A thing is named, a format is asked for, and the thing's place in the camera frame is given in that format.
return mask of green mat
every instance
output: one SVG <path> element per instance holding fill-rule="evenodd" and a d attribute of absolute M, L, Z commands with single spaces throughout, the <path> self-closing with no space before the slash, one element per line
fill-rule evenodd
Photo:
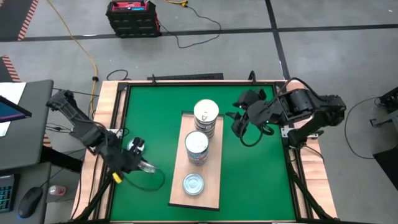
<path fill-rule="evenodd" d="M 244 147 L 231 130 L 232 119 L 224 118 L 221 160 L 220 210 L 168 206 L 177 152 L 182 111 L 192 111 L 195 103 L 208 98 L 220 107 L 220 113 L 237 111 L 232 103 L 243 90 L 253 86 L 134 86 L 131 88 L 124 138 L 139 136 L 146 141 L 144 158 L 165 173 L 165 184 L 156 192 L 143 192 L 126 181 L 116 185 L 111 220 L 294 220 L 294 210 L 284 153 L 277 126 L 273 136 L 264 136 L 255 147 Z M 267 100 L 272 87 L 265 86 Z M 254 142 L 258 129 L 250 125 L 247 143 Z M 135 184 L 154 188 L 161 175 L 132 172 L 127 176 Z"/>

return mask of can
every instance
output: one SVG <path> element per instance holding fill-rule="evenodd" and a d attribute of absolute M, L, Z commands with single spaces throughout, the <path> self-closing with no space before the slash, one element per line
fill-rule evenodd
<path fill-rule="evenodd" d="M 185 138 L 185 149 L 189 161 L 195 166 L 206 163 L 208 155 L 209 139 L 201 131 L 192 131 Z"/>
<path fill-rule="evenodd" d="M 199 174 L 188 174 L 182 182 L 182 187 L 189 195 L 199 195 L 205 188 L 205 182 Z"/>
<path fill-rule="evenodd" d="M 53 185 L 49 188 L 50 195 L 62 196 L 62 195 L 65 195 L 66 192 L 67 192 L 67 188 L 64 186 Z"/>
<path fill-rule="evenodd" d="M 209 139 L 214 135 L 219 112 L 218 105 L 209 99 L 200 100 L 193 109 L 196 129 L 205 133 Z"/>

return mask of concrete floor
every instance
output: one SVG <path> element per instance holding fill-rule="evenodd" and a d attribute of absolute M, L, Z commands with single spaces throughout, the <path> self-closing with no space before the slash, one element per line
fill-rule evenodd
<path fill-rule="evenodd" d="M 105 17 L 108 0 L 53 0 L 75 35 L 111 34 Z M 160 21 L 169 30 L 207 30 L 217 26 L 196 18 L 179 6 L 154 1 Z M 225 29 L 270 28 L 263 0 L 190 1 L 199 14 L 221 23 Z M 278 27 L 355 26 L 398 23 L 397 1 L 371 0 L 273 0 Z M 67 35 L 54 11 L 39 2 L 27 37 Z M 212 35 L 180 37 L 182 45 Z M 292 77 L 299 77 L 319 94 L 338 94 L 348 108 L 384 94 L 398 85 L 397 29 L 280 33 Z M 155 74 L 186 75 L 223 72 L 225 79 L 246 79 L 251 70 L 260 79 L 281 79 L 279 58 L 271 33 L 223 34 L 207 44 L 178 49 L 174 37 L 156 39 L 82 40 L 99 69 L 100 80 L 115 69 L 126 69 L 129 78 L 143 80 Z M 90 61 L 70 40 L 0 43 L 24 82 L 53 79 L 55 87 L 90 92 Z M 76 95 L 86 111 L 89 96 Z M 370 127 L 368 119 L 384 114 L 369 101 L 354 110 L 348 121 L 348 137 L 363 156 L 385 151 L 398 143 L 391 126 Z M 49 122 L 70 126 L 58 113 Z M 48 133 L 62 152 L 80 149 L 67 134 Z M 342 220 L 397 223 L 398 191 L 377 162 L 354 156 L 347 147 L 343 125 L 325 128 L 320 138 L 333 199 Z M 48 205 L 46 223 L 65 221 L 73 201 Z"/>

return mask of black crate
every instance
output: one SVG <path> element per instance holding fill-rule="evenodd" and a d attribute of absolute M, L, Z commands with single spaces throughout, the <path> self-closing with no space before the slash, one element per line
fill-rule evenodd
<path fill-rule="evenodd" d="M 113 4 L 109 3 L 106 16 L 118 37 L 158 37 L 161 35 L 155 11 L 156 5 L 150 1 L 147 4 L 146 11 L 112 11 Z"/>

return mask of monitor screen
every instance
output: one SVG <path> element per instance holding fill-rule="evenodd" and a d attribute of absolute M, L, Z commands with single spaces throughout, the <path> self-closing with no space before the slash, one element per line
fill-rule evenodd
<path fill-rule="evenodd" d="M 32 114 L 0 96 L 0 123 L 30 117 Z"/>

